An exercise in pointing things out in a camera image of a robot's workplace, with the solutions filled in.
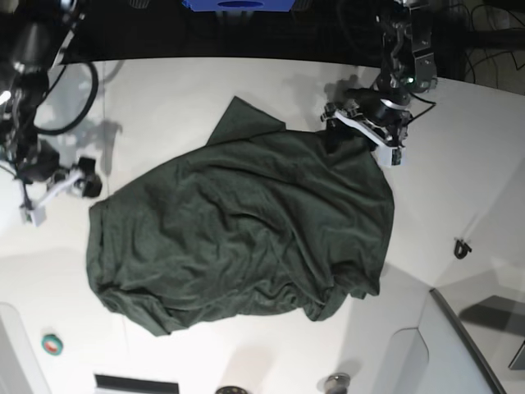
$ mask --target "white table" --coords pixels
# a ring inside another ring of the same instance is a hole
[[[103,195],[204,145],[235,95],[290,129],[316,131],[322,128],[318,117],[327,85],[357,75],[368,86],[377,74],[363,67],[260,59],[98,67],[105,82],[89,119],[74,135],[59,137],[59,145],[70,160],[76,151],[112,159]],[[89,89],[81,67],[66,76],[39,114],[48,126],[71,119],[79,107],[77,87]],[[227,383],[261,394],[305,393],[315,392],[337,369],[354,375],[350,393],[370,392],[391,335],[417,326],[428,287],[490,268],[456,269],[454,238],[490,210],[525,157],[524,97],[449,80],[440,80],[425,97],[438,105],[409,130],[409,162],[385,170],[396,213],[382,294],[364,302],[348,299],[324,323],[295,311],[199,324],[153,338],[109,314],[88,288],[84,250],[91,202],[62,196],[35,230],[13,224],[7,207],[16,208],[15,192],[3,195],[0,301],[21,312],[53,394],[92,393],[93,372],[176,381],[182,394],[213,393]],[[414,113],[424,107],[414,103]],[[1,175],[0,182],[9,189],[8,177]],[[65,342],[60,357],[40,350],[47,332]]]

